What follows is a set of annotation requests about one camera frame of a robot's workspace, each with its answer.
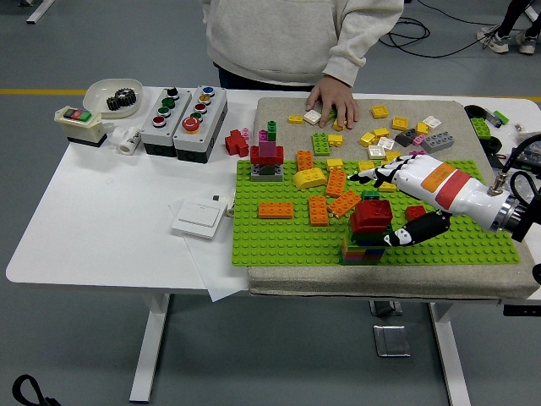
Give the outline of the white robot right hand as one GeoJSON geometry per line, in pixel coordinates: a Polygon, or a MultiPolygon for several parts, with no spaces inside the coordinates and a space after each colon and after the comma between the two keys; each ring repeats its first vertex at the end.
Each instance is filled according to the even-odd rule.
{"type": "Polygon", "coordinates": [[[404,194],[435,210],[407,222],[378,242],[383,246],[422,243],[449,230],[453,216],[468,216],[482,229],[498,232],[509,222],[515,202],[506,191],[492,195],[489,188],[468,173],[429,155],[399,156],[383,166],[348,177],[376,187],[391,183],[404,194]]]}

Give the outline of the person's left hand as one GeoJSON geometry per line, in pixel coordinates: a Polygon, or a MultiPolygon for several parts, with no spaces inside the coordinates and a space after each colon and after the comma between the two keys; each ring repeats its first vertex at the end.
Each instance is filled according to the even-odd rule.
{"type": "Polygon", "coordinates": [[[310,92],[306,101],[306,110],[314,109],[317,101],[322,103],[319,126],[324,128],[331,109],[337,111],[338,125],[354,129],[359,120],[358,104],[352,96],[351,87],[331,76],[321,79],[310,92]]]}

